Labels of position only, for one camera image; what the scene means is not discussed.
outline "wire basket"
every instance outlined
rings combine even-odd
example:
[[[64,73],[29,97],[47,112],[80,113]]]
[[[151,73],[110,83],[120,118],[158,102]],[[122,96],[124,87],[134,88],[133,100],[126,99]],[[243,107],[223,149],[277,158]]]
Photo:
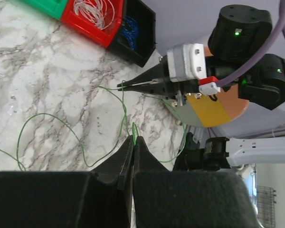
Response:
[[[257,186],[257,218],[264,228],[276,227],[276,191],[273,188]]]

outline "white connector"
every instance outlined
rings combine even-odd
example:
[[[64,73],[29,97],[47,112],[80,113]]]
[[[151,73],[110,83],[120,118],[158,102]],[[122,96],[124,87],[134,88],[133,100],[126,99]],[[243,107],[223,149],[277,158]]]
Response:
[[[253,168],[251,167],[251,165],[247,165],[242,170],[237,171],[237,175],[242,179],[246,179],[248,175],[252,172]]]
[[[239,166],[237,166],[237,171],[241,171],[244,168],[245,168],[245,165],[239,165]]]
[[[205,51],[203,44],[192,44],[190,47],[190,69],[197,80],[207,77]]]
[[[220,92],[220,87],[215,82],[210,82],[199,86],[199,91],[204,95],[214,95]]]

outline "white marble surface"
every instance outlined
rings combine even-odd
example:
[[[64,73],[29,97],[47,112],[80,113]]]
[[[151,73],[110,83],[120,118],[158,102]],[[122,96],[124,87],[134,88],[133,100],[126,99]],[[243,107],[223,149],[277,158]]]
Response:
[[[46,112],[69,123],[93,163],[113,147],[124,114],[119,101],[97,86],[114,88],[157,64],[158,56],[154,53],[141,69],[22,2],[0,0],[0,148],[15,156],[24,122]],[[125,105],[150,151],[169,160],[181,142],[182,127],[159,101],[139,93],[126,92]],[[123,131],[121,141],[125,138]],[[49,117],[27,125],[19,154],[30,171],[90,170],[75,137]],[[165,166],[172,168],[171,163]],[[0,152],[0,171],[17,169]]]

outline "red storage bin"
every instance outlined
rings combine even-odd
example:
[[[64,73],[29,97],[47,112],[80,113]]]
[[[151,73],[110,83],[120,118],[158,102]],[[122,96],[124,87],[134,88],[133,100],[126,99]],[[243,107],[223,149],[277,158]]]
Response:
[[[74,1],[75,0],[68,1],[61,21],[107,48],[122,23],[124,0],[110,0],[115,9],[115,16],[112,24],[104,30],[98,29],[92,22],[81,15],[81,13],[77,16],[74,13]],[[106,23],[109,23],[112,20],[113,10],[111,4],[108,3],[107,6],[108,10],[105,19],[107,20]]]

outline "screw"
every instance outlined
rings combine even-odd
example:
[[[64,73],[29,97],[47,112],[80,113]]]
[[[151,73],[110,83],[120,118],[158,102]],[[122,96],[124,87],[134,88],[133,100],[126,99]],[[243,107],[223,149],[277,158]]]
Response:
[[[181,126],[181,125],[182,125],[182,123],[181,123],[180,120],[176,120],[176,121],[175,121],[175,124],[178,125],[178,126]]]
[[[176,101],[173,101],[172,104],[171,104],[171,106],[172,106],[173,108],[176,108],[176,107],[177,107],[177,102],[176,102]]]
[[[194,97],[195,97],[196,99],[201,99],[201,96],[202,96],[201,93],[196,93],[196,94],[194,95]]]

